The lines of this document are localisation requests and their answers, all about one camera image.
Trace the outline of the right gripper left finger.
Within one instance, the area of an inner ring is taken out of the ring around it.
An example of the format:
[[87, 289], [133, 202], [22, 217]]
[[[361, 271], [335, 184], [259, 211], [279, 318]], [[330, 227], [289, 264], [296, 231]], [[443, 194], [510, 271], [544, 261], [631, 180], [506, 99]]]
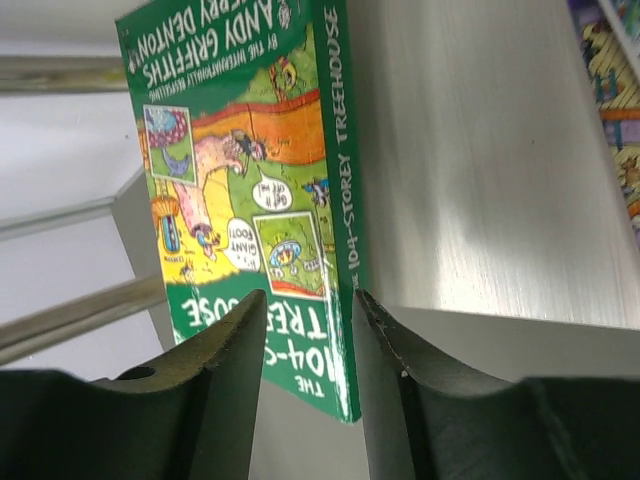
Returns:
[[245, 479], [266, 339], [254, 290], [221, 320], [114, 379], [1, 374], [5, 479]]

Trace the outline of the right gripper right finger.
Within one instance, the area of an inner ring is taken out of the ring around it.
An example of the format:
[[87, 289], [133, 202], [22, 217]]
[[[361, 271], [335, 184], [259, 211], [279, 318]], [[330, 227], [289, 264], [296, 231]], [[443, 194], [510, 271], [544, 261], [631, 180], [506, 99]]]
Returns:
[[353, 297], [357, 380], [373, 479], [635, 479], [639, 383], [508, 382]]

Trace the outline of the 52-storey treehouse purple book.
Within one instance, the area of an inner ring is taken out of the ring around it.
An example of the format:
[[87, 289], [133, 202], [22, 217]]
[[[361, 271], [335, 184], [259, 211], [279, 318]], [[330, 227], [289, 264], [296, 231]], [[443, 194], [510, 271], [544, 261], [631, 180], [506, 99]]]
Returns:
[[639, 78], [600, 1], [570, 1], [602, 129], [632, 231], [639, 234]]

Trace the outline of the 104-storey treehouse green book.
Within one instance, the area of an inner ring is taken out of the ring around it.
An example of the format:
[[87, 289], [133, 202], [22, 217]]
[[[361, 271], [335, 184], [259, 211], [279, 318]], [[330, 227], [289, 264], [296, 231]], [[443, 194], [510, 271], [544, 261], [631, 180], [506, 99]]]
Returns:
[[359, 419], [369, 282], [342, 1], [151, 1], [116, 23], [172, 332], [267, 296], [263, 375]]

